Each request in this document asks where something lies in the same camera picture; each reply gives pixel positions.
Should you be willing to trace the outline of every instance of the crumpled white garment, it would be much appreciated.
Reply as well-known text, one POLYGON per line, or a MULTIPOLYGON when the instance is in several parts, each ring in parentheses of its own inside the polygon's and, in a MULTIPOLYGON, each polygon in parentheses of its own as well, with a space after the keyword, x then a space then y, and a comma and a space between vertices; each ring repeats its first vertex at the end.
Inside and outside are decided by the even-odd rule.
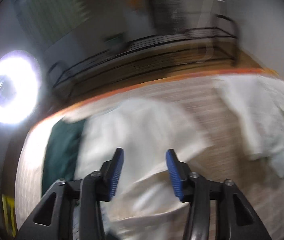
POLYGON ((210 146, 205 131, 175 103, 129 99, 88 119, 77 159, 75 179, 84 178, 124 149, 116 195, 106 205, 111 228, 121 239, 169 239, 180 234, 187 205, 174 196, 165 153, 196 170, 194 157, 210 146))
POLYGON ((214 86, 238 116, 244 151, 250 160, 269 157, 269 165, 284 177, 284 81, 260 75, 227 75, 214 86))

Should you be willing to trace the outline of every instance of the green fabric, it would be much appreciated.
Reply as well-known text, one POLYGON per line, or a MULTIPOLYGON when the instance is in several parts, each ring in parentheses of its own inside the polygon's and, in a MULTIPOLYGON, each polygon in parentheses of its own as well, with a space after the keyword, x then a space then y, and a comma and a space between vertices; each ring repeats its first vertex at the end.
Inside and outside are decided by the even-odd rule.
POLYGON ((42 195, 57 179, 74 180, 85 121, 66 123, 60 120, 53 126, 43 165, 42 195))

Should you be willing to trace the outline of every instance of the glowing white ring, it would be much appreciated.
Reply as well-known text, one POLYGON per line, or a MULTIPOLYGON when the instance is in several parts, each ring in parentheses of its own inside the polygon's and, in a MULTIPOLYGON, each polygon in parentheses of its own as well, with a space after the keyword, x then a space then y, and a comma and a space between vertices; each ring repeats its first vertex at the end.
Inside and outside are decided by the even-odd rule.
POLYGON ((0 122, 18 123, 33 111, 38 95, 35 73, 29 62, 21 57, 0 61, 0 76, 8 76, 15 87, 16 96, 9 105, 0 106, 0 122))

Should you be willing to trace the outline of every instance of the black metal rack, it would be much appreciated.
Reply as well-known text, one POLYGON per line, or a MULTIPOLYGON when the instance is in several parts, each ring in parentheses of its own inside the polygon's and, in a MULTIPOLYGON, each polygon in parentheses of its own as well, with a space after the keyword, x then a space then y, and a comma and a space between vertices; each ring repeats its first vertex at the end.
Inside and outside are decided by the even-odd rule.
POLYGON ((88 90, 85 90, 84 92, 74 94, 74 91, 76 90, 77 86, 80 86, 83 82, 88 82, 90 79, 97 77, 98 75, 107 73, 109 71, 112 71, 114 69, 123 67, 125 65, 131 64, 135 61, 138 60, 143 60, 146 58, 152 58, 152 57, 158 57, 161 55, 169 55, 172 53, 176 52, 181 52, 181 51, 187 51, 190 49, 182 49, 178 51, 169 51, 169 52, 160 52, 160 53, 154 53, 151 56, 146 56, 143 58, 139 58, 138 60, 132 59, 132 61, 128 60, 127 62, 123 64, 118 64, 115 65, 111 68, 105 68, 107 65, 111 63, 115 63, 117 61, 120 61, 125 58, 125 56, 133 54, 133 53, 141 53, 147 49, 150 48, 160 48, 162 45, 167 45, 167 44, 178 44, 178 42, 182 41, 192 41, 192 40, 205 40, 205 39, 211 39, 212 41, 212 47, 214 51, 219 51, 222 57, 211 57, 207 59, 205 62, 209 61, 217 61, 217 60, 231 60, 232 61, 232 66, 236 66, 237 60, 238 60, 238 54, 239 54, 239 47, 238 47, 238 35, 239 35, 239 30, 237 27, 237 24, 230 19, 229 17, 223 16, 223 15, 214 15, 213 20, 213 27, 205 27, 205 28, 191 28, 186 30, 185 33, 181 34, 172 34, 172 35, 152 35, 152 36, 147 36, 143 37, 134 41, 130 41, 127 43, 126 50, 122 53, 119 53, 117 55, 112 55, 109 50, 102 51, 98 54, 95 54, 93 56, 90 56, 76 64, 70 67, 65 67, 64 69, 60 69, 61 74, 55 79, 52 80, 52 71, 56 70, 56 68, 61 68, 63 64, 62 62, 56 62, 53 64, 50 69, 47 72, 47 81, 49 84, 52 86, 52 90, 55 93, 55 95, 58 96, 59 99, 63 100, 64 102, 68 102, 70 98, 76 98, 81 95, 84 95, 86 93, 91 92, 92 90, 96 90, 102 86, 105 85, 110 85, 113 83, 117 83, 119 81, 123 81, 129 78, 133 78, 139 75, 147 74, 152 71, 157 71, 157 70, 162 70, 162 69, 167 69, 167 68, 173 68, 176 66, 181 66, 181 65, 191 65, 191 64, 196 64, 199 63, 198 61, 188 61, 188 62, 183 62, 180 64, 173 64, 165 67, 160 67, 156 69, 147 69, 142 70, 139 73, 132 73, 129 74, 126 77, 122 77, 119 79, 115 79, 109 82, 106 82, 105 84, 101 84, 99 86, 89 88, 88 90), (232 33, 223 30, 222 28, 219 27, 219 20, 224 19, 227 22, 230 23, 230 28, 232 29, 232 33), (225 49, 221 48, 219 46, 219 39, 232 39, 233 40, 233 48, 232 52, 229 53, 225 49), (89 75, 90 70, 99 70, 98 73, 94 73, 92 75, 89 75), (63 87, 64 85, 66 86, 67 82, 69 82, 68 86, 71 84, 71 87, 69 88, 67 92, 67 96, 62 96, 60 95, 57 90, 60 87, 63 87))

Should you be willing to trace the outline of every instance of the screw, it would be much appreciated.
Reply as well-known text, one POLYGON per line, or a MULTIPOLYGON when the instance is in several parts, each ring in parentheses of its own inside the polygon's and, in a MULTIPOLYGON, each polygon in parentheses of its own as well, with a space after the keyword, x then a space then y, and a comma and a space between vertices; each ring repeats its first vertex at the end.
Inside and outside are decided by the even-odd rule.
POLYGON ((94 171, 94 172, 91 173, 91 176, 100 177, 100 176, 102 176, 102 172, 101 171, 94 171))
POLYGON ((234 185, 234 182, 231 180, 231 179, 226 179, 224 181, 224 184, 227 185, 227 186, 233 186, 234 185))
POLYGON ((62 186, 66 183, 66 181, 65 181, 65 179, 58 179, 57 183, 58 183, 59 186, 62 186))
POLYGON ((190 178, 193 178, 193 179, 196 179, 198 178, 200 175, 197 173, 197 172, 190 172, 189 173, 189 177, 190 178))

